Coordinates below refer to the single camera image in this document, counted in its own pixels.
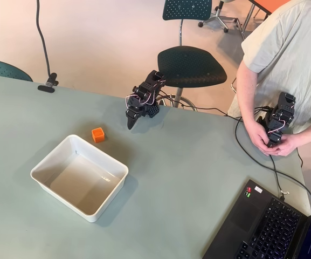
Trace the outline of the person's left hand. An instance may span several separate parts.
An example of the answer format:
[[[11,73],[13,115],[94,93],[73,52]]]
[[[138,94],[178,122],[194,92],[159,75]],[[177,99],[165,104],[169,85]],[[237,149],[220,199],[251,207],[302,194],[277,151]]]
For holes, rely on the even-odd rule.
[[[300,144],[298,134],[285,134],[281,142],[276,146],[269,147],[264,153],[266,155],[287,156],[292,153]]]

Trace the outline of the person's right hand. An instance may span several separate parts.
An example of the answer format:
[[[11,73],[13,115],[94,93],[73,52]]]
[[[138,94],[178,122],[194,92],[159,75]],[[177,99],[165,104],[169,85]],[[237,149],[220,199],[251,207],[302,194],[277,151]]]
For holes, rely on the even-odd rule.
[[[244,122],[245,128],[249,134],[252,143],[266,156],[273,155],[277,152],[276,149],[267,146],[269,141],[264,128],[256,121]]]

